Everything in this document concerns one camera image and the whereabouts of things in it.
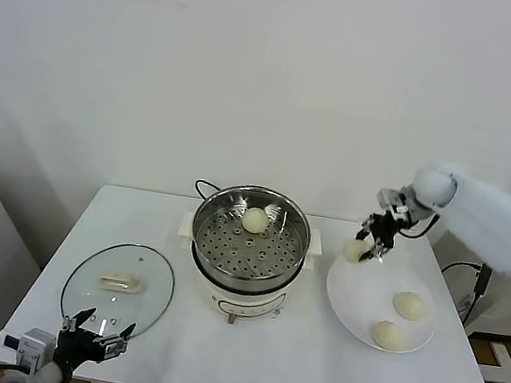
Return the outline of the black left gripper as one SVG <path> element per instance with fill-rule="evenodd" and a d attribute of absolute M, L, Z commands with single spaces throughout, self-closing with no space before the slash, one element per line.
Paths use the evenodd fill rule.
<path fill-rule="evenodd" d="M 100 337 L 87 329 L 81 329 L 95 308 L 81 310 L 74 316 L 63 317 L 62 330 L 58 333 L 58 343 L 53 361 L 64 373 L 72 373 L 84 362 L 98 362 L 116 358 L 127 349 L 136 324 L 132 323 L 119 334 Z"/>

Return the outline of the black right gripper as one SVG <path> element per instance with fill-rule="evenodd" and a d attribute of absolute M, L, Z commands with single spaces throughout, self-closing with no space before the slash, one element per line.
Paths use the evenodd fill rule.
<path fill-rule="evenodd" d="M 396 234 L 411 226 L 412 217 L 409 213 L 386 209 L 382 214 L 373 213 L 361 223 L 361 229 L 356 234 L 358 240 L 365 240 L 370 234 L 374 242 L 361 254 L 362 262 L 376 259 L 383 261 L 384 256 L 394 245 Z"/>

